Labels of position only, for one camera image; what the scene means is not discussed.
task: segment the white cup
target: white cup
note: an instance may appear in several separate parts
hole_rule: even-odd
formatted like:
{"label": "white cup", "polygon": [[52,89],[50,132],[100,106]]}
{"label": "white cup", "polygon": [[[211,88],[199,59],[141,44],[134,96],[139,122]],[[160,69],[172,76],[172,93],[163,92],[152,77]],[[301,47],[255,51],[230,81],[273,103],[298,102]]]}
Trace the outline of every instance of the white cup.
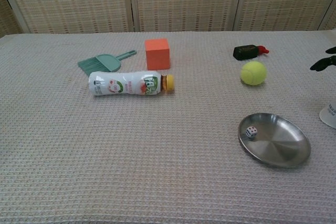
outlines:
{"label": "white cup", "polygon": [[321,110],[320,119],[323,123],[336,129],[336,100],[330,102]]}

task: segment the orange block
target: orange block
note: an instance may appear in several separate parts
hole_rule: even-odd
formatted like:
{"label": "orange block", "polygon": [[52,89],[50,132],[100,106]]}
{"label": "orange block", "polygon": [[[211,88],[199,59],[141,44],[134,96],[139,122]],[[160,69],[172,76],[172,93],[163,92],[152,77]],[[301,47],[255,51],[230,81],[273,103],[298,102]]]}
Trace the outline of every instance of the orange block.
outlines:
{"label": "orange block", "polygon": [[169,69],[169,44],[167,39],[147,39],[145,41],[147,69]]}

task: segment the white dice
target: white dice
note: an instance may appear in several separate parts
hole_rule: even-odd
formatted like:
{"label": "white dice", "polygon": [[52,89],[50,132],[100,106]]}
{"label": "white dice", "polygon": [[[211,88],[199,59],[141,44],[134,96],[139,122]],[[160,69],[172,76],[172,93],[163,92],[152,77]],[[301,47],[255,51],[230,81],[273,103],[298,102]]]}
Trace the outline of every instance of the white dice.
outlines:
{"label": "white dice", "polygon": [[258,131],[255,127],[250,126],[246,129],[245,133],[249,138],[253,138],[258,134]]}

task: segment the stainless steel plate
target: stainless steel plate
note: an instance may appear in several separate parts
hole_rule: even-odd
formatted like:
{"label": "stainless steel plate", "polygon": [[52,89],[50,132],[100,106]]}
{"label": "stainless steel plate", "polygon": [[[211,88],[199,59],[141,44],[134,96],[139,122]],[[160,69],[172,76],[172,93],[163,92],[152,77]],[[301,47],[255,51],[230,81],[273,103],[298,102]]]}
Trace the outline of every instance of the stainless steel plate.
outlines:
{"label": "stainless steel plate", "polygon": [[[248,138],[245,131],[254,126],[258,134]],[[240,142],[257,159],[279,167],[293,167],[310,155],[310,143],[295,124],[278,115],[257,113],[245,117],[238,128]]]}

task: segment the tennis ball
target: tennis ball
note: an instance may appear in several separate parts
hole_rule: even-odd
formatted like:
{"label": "tennis ball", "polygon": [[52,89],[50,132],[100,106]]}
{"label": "tennis ball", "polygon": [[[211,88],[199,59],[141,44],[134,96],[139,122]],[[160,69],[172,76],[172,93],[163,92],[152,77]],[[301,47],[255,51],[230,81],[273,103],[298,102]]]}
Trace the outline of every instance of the tennis ball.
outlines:
{"label": "tennis ball", "polygon": [[250,61],[243,65],[240,78],[248,85],[259,85],[266,78],[267,70],[264,64],[259,61]]}

